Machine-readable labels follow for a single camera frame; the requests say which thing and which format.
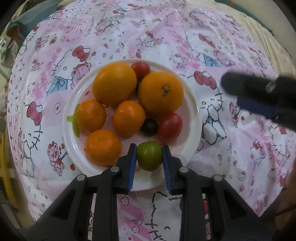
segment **green cloth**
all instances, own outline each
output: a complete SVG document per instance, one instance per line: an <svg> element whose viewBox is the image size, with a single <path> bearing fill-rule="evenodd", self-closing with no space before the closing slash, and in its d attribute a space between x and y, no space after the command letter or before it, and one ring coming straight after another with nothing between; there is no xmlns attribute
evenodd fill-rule
<svg viewBox="0 0 296 241"><path fill-rule="evenodd" d="M35 5L8 25L7 35L18 44L23 42L38 23L57 11L59 2L60 0L46 0Z"/></svg>
<svg viewBox="0 0 296 241"><path fill-rule="evenodd" d="M249 17L255 19L258 23L260 23L264 28L266 28L274 36L274 33L272 32L272 30L269 27L267 27L266 24L264 24L259 18L257 18L254 14L252 14L250 11L246 10L245 8L240 6L239 4L237 4L231 0L215 0L215 1L219 2L219 3L224 3L224 4L234 8L235 10L243 12L244 14L248 15Z"/></svg>

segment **white plate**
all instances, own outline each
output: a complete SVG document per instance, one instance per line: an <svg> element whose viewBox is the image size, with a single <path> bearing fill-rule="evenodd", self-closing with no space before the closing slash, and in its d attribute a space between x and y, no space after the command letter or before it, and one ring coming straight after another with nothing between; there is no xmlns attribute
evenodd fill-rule
<svg viewBox="0 0 296 241"><path fill-rule="evenodd" d="M121 62L124 62L128 65L132 65L137 61L138 59L121 60ZM182 105L176 111L176 113L178 113L183 119L183 128L177 140L171 143L169 147L172 155L179 157L182 161L182 164L186 166L197 149L202 131L202 121L198 113L198 102L196 96L186 84L186 82L172 70L151 61L145 62L150 65L151 71L165 71L171 73L175 75L183 84L184 100ZM104 66L100 66L91 71L80 81L76 89L72 92L63 112L62 131L66 149L75 166L78 167L82 173L88 177L101 174L107 167L98 166L89 161L85 152L85 143L88 134L80 132L80 137L76 137L73 132L72 123L67 121L67 116L74 114L75 108L79 103L87 99L94 99L91 86L96 75L103 67ZM114 131L112 126L112 116L114 112L109 107L106 108L106 113L107 119L103 129L110 129ZM121 155L123 156L127 154L129 145L131 143L136 143L138 145L142 142L156 139L155 137L145 137L141 133L137 133L131 138L120 138L120 140L122 142ZM158 187L164 183L165 178L162 166L154 172L146 172L136 168L132 191L148 190Z"/></svg>

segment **red cherry tomato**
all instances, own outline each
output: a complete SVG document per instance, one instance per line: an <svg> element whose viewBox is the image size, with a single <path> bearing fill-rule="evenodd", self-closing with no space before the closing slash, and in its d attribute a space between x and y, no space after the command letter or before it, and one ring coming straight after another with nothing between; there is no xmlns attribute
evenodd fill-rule
<svg viewBox="0 0 296 241"><path fill-rule="evenodd" d="M158 138L162 143L168 143L176 139L182 130L183 120L176 113L170 113L158 124Z"/></svg>
<svg viewBox="0 0 296 241"><path fill-rule="evenodd" d="M132 69L136 73L137 80L142 80L146 75L150 73L149 64L139 61L132 64Z"/></svg>

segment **black tool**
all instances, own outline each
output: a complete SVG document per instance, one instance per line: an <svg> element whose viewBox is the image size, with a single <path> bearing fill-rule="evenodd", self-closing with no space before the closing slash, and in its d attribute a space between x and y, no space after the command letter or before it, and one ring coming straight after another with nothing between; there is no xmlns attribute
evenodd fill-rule
<svg viewBox="0 0 296 241"><path fill-rule="evenodd" d="M228 72L221 78L224 90L237 96L242 109L296 131L296 81L288 77L267 80Z"/></svg>
<svg viewBox="0 0 296 241"><path fill-rule="evenodd" d="M129 194L136 166L136 145L101 175L78 175L37 222L21 229L27 241L86 241L93 194L93 241L118 241L116 194ZM211 240L270 241L271 233L220 175L197 175L163 146L163 169L171 195L183 195L180 241L206 241L202 194L207 195ZM62 227L62 232L53 232Z"/></svg>

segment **mandarin orange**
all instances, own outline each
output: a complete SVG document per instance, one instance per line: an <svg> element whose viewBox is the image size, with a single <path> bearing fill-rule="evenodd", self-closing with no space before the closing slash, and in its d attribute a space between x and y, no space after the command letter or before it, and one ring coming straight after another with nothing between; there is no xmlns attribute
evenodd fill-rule
<svg viewBox="0 0 296 241"><path fill-rule="evenodd" d="M121 141L111 130L97 130L87 138L86 153L95 164L113 166L120 157L121 151Z"/></svg>
<svg viewBox="0 0 296 241"><path fill-rule="evenodd" d="M77 124L82 130L94 132L104 126L106 110L97 100L88 99L79 105L76 116Z"/></svg>
<svg viewBox="0 0 296 241"><path fill-rule="evenodd" d="M159 118L175 112L182 104L184 90L181 81L167 72L152 72L141 82L138 100L144 110Z"/></svg>
<svg viewBox="0 0 296 241"><path fill-rule="evenodd" d="M122 102L113 115L113 126L123 137L131 137L137 133L145 121L145 111L135 101Z"/></svg>
<svg viewBox="0 0 296 241"><path fill-rule="evenodd" d="M121 62L111 63L97 74L92 91L94 97L106 106L117 106L128 100L137 85L133 69Z"/></svg>

